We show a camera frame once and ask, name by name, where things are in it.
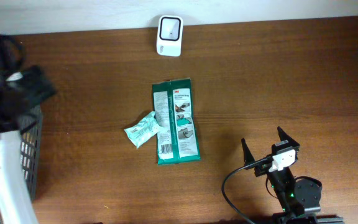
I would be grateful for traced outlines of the green 3M gloves package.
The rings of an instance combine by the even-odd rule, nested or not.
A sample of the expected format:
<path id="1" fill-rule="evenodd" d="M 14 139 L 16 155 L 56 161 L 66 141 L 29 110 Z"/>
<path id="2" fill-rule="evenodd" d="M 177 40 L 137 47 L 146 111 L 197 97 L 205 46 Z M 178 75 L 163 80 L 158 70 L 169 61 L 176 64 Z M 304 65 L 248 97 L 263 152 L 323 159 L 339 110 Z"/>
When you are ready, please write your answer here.
<path id="1" fill-rule="evenodd" d="M 201 160 L 193 118 L 192 85 L 189 78 L 152 85 L 157 133 L 157 164 L 181 164 Z"/>

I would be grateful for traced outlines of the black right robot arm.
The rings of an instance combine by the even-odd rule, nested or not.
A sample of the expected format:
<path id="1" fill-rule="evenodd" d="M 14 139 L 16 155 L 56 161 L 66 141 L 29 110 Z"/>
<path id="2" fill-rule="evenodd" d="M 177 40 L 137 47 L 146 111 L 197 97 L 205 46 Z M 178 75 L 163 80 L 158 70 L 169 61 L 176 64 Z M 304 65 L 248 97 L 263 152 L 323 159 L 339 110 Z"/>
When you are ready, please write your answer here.
<path id="1" fill-rule="evenodd" d="M 253 169 L 256 177 L 266 176 L 275 197 L 282 207 L 282 213 L 272 215 L 272 223 L 344 223 L 342 217 L 318 217 L 322 196 L 322 183 L 312 177 L 295 177 L 291 170 L 298 160 L 300 144 L 290 137 L 281 127 L 277 128 L 280 142 L 271 147 L 271 153 L 255 160 L 246 140 L 241 139 L 244 165 Z"/>

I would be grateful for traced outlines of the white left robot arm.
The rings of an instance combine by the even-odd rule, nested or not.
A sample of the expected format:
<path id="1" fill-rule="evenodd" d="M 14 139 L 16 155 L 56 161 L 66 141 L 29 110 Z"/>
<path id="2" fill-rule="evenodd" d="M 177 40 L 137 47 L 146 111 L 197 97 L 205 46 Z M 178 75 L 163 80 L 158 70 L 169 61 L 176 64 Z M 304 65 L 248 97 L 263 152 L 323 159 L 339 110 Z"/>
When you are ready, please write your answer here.
<path id="1" fill-rule="evenodd" d="M 0 34 L 0 223 L 37 223 L 35 197 L 43 115 L 56 94 L 45 72 L 27 69 L 23 45 Z"/>

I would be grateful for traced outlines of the mint green wipes packet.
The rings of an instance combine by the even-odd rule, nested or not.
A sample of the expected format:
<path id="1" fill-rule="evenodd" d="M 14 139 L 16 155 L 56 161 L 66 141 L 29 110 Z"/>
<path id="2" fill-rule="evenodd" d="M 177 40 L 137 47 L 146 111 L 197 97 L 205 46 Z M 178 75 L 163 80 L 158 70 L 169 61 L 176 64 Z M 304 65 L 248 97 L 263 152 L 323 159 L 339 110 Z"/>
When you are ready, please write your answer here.
<path id="1" fill-rule="evenodd" d="M 155 112 L 151 111 L 148 115 L 142 118 L 133 127 L 126 128 L 124 131 L 129 140 L 133 143 L 136 149 L 140 148 L 145 142 L 157 133 L 166 131 L 167 128 L 159 125 L 155 118 Z"/>

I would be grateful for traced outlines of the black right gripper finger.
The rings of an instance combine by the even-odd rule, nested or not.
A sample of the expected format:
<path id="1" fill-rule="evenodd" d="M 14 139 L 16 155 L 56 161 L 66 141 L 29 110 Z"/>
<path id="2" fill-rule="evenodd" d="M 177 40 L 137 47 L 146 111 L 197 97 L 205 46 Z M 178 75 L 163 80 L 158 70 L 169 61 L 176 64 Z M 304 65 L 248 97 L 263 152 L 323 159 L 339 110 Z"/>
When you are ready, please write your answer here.
<path id="1" fill-rule="evenodd" d="M 281 141 L 287 140 L 289 145 L 293 147 L 299 147 L 300 144 L 295 141 L 292 137 L 290 137 L 281 127 L 277 127 L 278 135 Z"/>
<path id="2" fill-rule="evenodd" d="M 244 165 L 246 167 L 253 167 L 255 164 L 255 159 L 244 138 L 241 139 L 241 144 L 242 144 L 242 150 L 244 155 Z"/>

